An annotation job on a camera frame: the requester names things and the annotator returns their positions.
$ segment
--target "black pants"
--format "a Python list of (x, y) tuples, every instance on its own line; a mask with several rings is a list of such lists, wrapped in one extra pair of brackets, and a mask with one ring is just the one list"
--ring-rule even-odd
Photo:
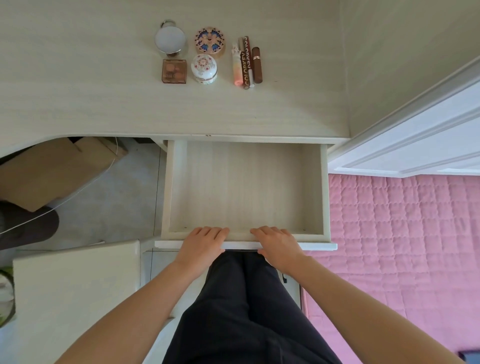
[(164, 364), (340, 360), (256, 252), (228, 251), (183, 314)]

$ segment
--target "white round jar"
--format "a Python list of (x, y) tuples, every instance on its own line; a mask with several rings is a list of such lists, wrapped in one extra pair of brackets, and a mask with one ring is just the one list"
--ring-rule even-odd
[(215, 82), (218, 67), (215, 59), (208, 54), (199, 54), (193, 58), (192, 72), (195, 80), (203, 85)]

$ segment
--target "white cable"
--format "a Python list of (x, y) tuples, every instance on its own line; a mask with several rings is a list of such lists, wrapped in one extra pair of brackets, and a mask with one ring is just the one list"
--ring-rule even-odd
[(22, 226), (22, 225), (25, 225), (26, 223), (30, 222), (30, 221), (33, 221), (35, 220), (36, 218), (39, 218), (39, 217), (42, 217), (43, 215), (46, 215), (48, 214), (49, 212), (52, 212), (53, 210), (57, 209), (58, 207), (62, 206), (64, 203), (66, 202), (69, 202), (72, 198), (74, 198), (75, 196), (77, 196), (81, 191), (83, 191), (85, 188), (87, 188), (88, 186), (90, 186), (93, 182), (95, 182), (96, 180), (98, 180), (100, 177), (102, 177), (105, 173), (108, 172), (108, 170), (110, 169), (111, 166), (113, 166), (113, 163), (117, 160), (117, 156), (118, 156), (118, 152), (119, 152), (119, 142), (117, 140), (117, 137), (115, 137), (115, 142), (117, 143), (117, 150), (115, 151), (115, 158), (113, 159), (113, 161), (110, 163), (109, 167), (102, 173), (100, 174), (97, 178), (95, 178), (93, 181), (91, 181), (89, 184), (83, 186), (80, 190), (78, 190), (77, 192), (75, 192), (73, 195), (71, 195), (68, 199), (66, 199), (65, 201), (63, 201), (61, 204), (58, 204), (56, 205), (55, 207), (53, 207), (51, 210), (47, 211), (47, 212), (44, 212), (43, 214), (41, 215), (38, 215), (38, 216), (35, 216), (34, 218), (31, 218), (30, 220), (28, 221), (25, 221), (25, 222), (22, 222), (21, 224), (18, 224), (17, 226), (14, 226), (13, 228), (9, 228), (5, 231), (2, 231), (0, 232), (0, 235), (10, 231), (10, 230), (13, 230), (13, 229), (16, 229), (18, 228), (19, 226)]

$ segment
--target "empty drawer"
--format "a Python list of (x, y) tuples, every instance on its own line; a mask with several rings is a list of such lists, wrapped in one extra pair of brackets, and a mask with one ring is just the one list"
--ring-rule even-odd
[(256, 249), (249, 230), (262, 225), (288, 229), (305, 250), (336, 249), (319, 244), (330, 242), (325, 145), (169, 141), (163, 241), (220, 226), (225, 248)]

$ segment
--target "makeup product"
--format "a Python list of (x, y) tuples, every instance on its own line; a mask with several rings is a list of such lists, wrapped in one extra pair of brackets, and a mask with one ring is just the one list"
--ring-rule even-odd
[(162, 82), (165, 84), (186, 84), (187, 61), (163, 60)]
[(243, 75), (241, 71), (241, 58), (238, 44), (232, 45), (232, 63), (233, 63), (233, 83), (235, 86), (243, 85)]
[(220, 57), (225, 51), (225, 38), (218, 28), (207, 26), (200, 29), (195, 35), (197, 53)]
[(173, 20), (165, 20), (155, 34), (155, 45), (168, 57), (175, 57), (187, 42), (185, 33), (176, 26)]
[(252, 48), (253, 55), (253, 79), (256, 84), (261, 84), (264, 80), (262, 75), (262, 61), (260, 60), (260, 48)]
[(240, 60), (241, 60), (241, 73), (243, 77), (243, 88), (248, 90), (250, 88), (250, 78), (248, 77), (247, 57), (245, 56), (245, 46), (243, 44), (243, 38), (239, 38), (240, 45)]
[(192, 72), (195, 79), (203, 85), (215, 82), (218, 67), (215, 59), (208, 54), (199, 54), (193, 58)]
[(253, 57), (250, 49), (250, 40), (247, 36), (243, 37), (243, 46), (245, 48), (245, 56), (247, 57), (248, 78), (250, 79), (250, 88), (255, 87), (253, 79)]

